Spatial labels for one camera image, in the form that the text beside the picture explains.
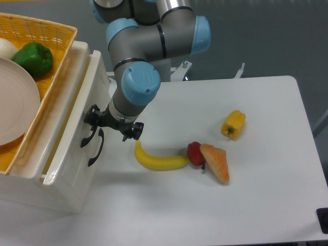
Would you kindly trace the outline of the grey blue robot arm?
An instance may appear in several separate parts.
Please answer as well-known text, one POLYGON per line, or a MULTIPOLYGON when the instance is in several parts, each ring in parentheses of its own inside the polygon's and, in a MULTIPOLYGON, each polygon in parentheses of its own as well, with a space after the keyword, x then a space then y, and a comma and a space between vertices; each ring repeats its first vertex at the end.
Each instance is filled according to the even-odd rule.
POLYGON ((84 122, 93 134, 103 127, 124 139, 139 139, 144 125, 138 116, 154 99, 161 76, 153 63, 208 50, 211 29, 189 1, 91 1, 93 13, 107 23, 106 41, 117 88, 106 109, 97 105, 84 122))

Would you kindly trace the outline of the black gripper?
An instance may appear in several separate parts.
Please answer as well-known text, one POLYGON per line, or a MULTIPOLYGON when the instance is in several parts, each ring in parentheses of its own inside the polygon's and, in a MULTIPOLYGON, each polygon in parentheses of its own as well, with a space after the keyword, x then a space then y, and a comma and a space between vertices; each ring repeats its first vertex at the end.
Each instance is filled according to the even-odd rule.
POLYGON ((90 126, 109 127, 120 131, 123 135, 123 141, 127 139, 139 140, 144 129, 144 123, 127 122, 124 118, 117 120, 112 116, 109 109, 101 111, 97 104, 88 109, 83 122, 90 126))

